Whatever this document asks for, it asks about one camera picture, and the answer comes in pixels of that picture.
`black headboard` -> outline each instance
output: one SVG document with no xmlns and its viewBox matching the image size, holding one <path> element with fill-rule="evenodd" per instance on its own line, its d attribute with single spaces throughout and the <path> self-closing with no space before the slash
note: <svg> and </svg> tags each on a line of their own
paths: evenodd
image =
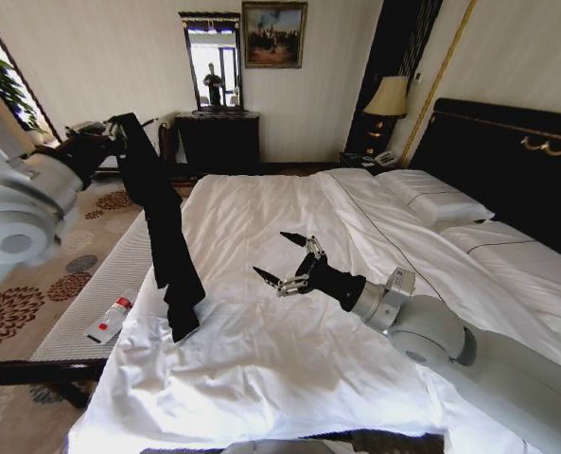
<svg viewBox="0 0 561 454">
<path fill-rule="evenodd" d="M 561 113 L 440 98 L 411 168 L 561 253 Z"/>
</svg>

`mirror frame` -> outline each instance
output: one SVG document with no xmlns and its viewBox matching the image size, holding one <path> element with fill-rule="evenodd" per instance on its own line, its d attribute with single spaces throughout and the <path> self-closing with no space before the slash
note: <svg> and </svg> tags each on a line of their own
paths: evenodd
<svg viewBox="0 0 561 454">
<path fill-rule="evenodd" d="M 239 12 L 198 12 L 198 11 L 179 11 L 179 17 L 182 21 L 182 27 L 184 29 L 185 36 L 185 47 L 187 50 L 187 57 L 189 58 L 189 67 L 192 73 L 192 85 L 194 88 L 194 97 L 196 98 L 196 106 L 199 112 L 242 112 L 244 111 L 244 91 L 242 90 L 242 45 L 240 42 L 240 28 L 242 17 Z M 222 109 L 215 108 L 212 106 L 203 107 L 201 105 L 201 99 L 198 93 L 198 81 L 196 79 L 196 71 L 194 70 L 194 62 L 192 61 L 191 47 L 192 43 L 189 39 L 189 33 L 187 31 L 187 23 L 196 21 L 227 21 L 234 22 L 236 28 L 236 51 L 237 51 L 237 87 L 239 90 L 239 100 L 240 104 L 236 107 L 223 106 Z"/>
</svg>

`wall mirror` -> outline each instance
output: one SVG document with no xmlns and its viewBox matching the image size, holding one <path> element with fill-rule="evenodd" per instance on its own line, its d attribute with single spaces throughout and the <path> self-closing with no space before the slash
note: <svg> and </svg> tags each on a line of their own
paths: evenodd
<svg viewBox="0 0 561 454">
<path fill-rule="evenodd" d="M 180 12 L 199 111 L 241 111 L 240 14 Z"/>
</svg>

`green leaves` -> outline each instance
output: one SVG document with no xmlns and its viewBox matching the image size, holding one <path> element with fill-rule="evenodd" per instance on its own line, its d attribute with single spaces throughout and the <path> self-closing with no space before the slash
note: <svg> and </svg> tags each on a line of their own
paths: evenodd
<svg viewBox="0 0 561 454">
<path fill-rule="evenodd" d="M 15 69 L 6 61 L 0 59 L 0 97 L 25 131 L 39 131 L 36 112 L 32 106 L 26 103 L 22 86 L 11 76 L 9 71 L 14 72 Z M 27 116 L 27 120 L 21 117 L 22 114 Z"/>
</svg>

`table lamp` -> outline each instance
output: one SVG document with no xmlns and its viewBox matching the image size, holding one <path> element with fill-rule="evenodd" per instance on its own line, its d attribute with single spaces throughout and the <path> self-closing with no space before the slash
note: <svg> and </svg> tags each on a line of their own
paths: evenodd
<svg viewBox="0 0 561 454">
<path fill-rule="evenodd" d="M 379 154 L 385 150 L 398 118 L 406 116 L 406 89 L 409 78 L 388 76 L 381 80 L 364 113 L 383 117 L 375 122 L 373 131 L 367 132 L 366 154 Z"/>
</svg>

